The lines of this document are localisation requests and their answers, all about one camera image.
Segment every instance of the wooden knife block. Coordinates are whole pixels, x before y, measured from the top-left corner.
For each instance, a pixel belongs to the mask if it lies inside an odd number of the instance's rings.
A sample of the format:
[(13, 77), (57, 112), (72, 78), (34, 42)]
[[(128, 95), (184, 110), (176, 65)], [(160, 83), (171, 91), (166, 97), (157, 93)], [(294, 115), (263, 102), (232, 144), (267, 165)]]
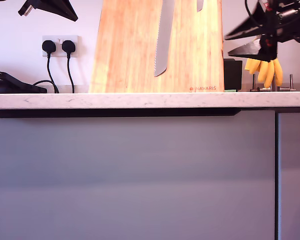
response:
[(168, 67), (155, 77), (163, 0), (103, 0), (90, 93), (224, 91), (222, 0), (175, 0)]

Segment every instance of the black object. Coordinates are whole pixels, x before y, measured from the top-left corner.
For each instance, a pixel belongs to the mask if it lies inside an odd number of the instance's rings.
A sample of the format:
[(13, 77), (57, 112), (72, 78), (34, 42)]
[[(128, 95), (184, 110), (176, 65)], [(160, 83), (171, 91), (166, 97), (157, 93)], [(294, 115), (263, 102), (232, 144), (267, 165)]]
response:
[(300, 43), (300, 0), (269, 0), (257, 2), (251, 14), (244, 1), (249, 18), (225, 36), (226, 40), (260, 36), (228, 54), (232, 57), (258, 59), (269, 62), (277, 58), (278, 42), (296, 40)]
[(57, 50), (57, 47), (53, 41), (46, 40), (42, 43), (42, 50), (46, 52), (49, 59), (51, 57), (51, 54)]
[(69, 0), (27, 0), (18, 13), (20, 16), (27, 16), (32, 8), (57, 14), (74, 22), (78, 20)]
[(41, 81), (37, 81), (36, 83), (34, 83), (33, 85), (36, 86), (38, 84), (42, 84), (42, 83), (50, 83), (53, 85), (54, 88), (54, 93), (58, 94), (59, 93), (59, 89), (58, 87), (55, 85), (55, 83), (53, 81), (49, 81), (49, 80), (41, 80)]
[(57, 88), (57, 86), (55, 84), (55, 81), (52, 78), (51, 72), (50, 72), (50, 58), (51, 58), (51, 54), (54, 53), (57, 50), (56, 44), (53, 41), (51, 41), (51, 40), (46, 40), (46, 41), (44, 41), (42, 43), (42, 50), (45, 51), (46, 54), (47, 54), (48, 61), (46, 63), (46, 69), (48, 71), (49, 78), (50, 78), (51, 83), (53, 85), (54, 93), (58, 94), (59, 93), (59, 89)]
[(67, 58), (71, 58), (71, 54), (76, 51), (76, 45), (73, 41), (66, 40), (62, 43), (62, 50), (66, 52)]
[(0, 71), (0, 94), (46, 94), (47, 89), (24, 83)]
[(74, 44), (73, 41), (66, 40), (62, 43), (62, 50), (66, 52), (66, 57), (68, 58), (66, 67), (68, 70), (68, 75), (69, 75), (71, 86), (72, 86), (72, 93), (74, 94), (75, 93), (75, 85), (74, 85), (74, 81), (72, 80), (71, 73), (70, 73), (70, 58), (71, 58), (71, 54), (76, 51), (76, 45)]
[(241, 90), (242, 88), (242, 61), (226, 58), (224, 66), (224, 90)]

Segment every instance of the grey cabinet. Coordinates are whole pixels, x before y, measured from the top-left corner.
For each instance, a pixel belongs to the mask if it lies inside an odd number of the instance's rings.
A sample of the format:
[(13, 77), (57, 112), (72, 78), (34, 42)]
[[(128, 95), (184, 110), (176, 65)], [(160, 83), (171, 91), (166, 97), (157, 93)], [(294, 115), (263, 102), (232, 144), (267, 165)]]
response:
[(273, 240), (275, 113), (0, 119), (0, 240)]
[(300, 240), (300, 113), (280, 114), (281, 239)]

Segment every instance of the metal stand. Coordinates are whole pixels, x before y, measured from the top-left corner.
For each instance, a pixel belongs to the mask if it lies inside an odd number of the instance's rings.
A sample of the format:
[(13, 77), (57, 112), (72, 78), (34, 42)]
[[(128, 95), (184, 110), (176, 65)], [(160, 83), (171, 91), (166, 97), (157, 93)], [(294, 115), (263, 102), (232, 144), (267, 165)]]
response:
[(294, 77), (292, 74), (290, 74), (290, 88), (282, 88), (280, 86), (276, 86), (276, 81), (273, 78), (273, 81), (271, 83), (271, 86), (269, 88), (265, 87), (256, 87), (256, 75), (252, 75), (252, 89), (250, 92), (296, 92), (297, 90), (294, 89)]

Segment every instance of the logo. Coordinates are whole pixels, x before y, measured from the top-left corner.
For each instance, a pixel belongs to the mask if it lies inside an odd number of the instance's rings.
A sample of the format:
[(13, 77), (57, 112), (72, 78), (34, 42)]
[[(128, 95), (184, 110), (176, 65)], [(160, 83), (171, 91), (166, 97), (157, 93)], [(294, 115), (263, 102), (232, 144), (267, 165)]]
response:
[(203, 91), (216, 91), (216, 86), (200, 86), (200, 87), (190, 87), (190, 93), (203, 92)]

